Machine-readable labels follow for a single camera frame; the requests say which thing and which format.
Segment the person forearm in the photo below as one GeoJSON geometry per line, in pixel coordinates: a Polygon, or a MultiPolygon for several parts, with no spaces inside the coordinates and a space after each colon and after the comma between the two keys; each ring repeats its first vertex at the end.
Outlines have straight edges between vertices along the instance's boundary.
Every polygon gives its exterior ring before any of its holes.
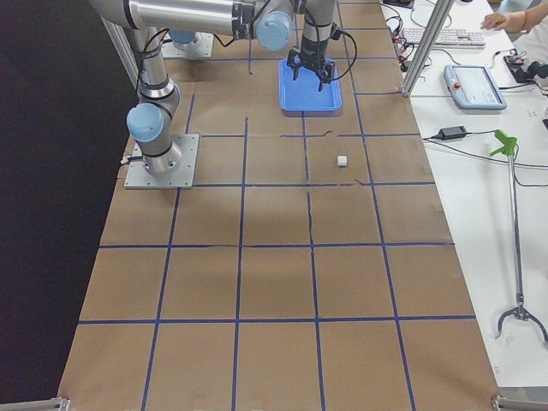
{"type": "Polygon", "coordinates": [[[508,33],[529,32],[547,16],[547,2],[540,3],[530,9],[508,14],[505,31],[508,33]]]}

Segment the person hand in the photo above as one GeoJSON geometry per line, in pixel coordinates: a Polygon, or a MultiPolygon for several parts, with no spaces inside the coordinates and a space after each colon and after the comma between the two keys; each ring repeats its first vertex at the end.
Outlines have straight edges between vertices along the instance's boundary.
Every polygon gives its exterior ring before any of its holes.
{"type": "Polygon", "coordinates": [[[485,30],[505,29],[509,22],[509,16],[504,13],[492,13],[486,15],[481,22],[480,28],[485,30]]]}

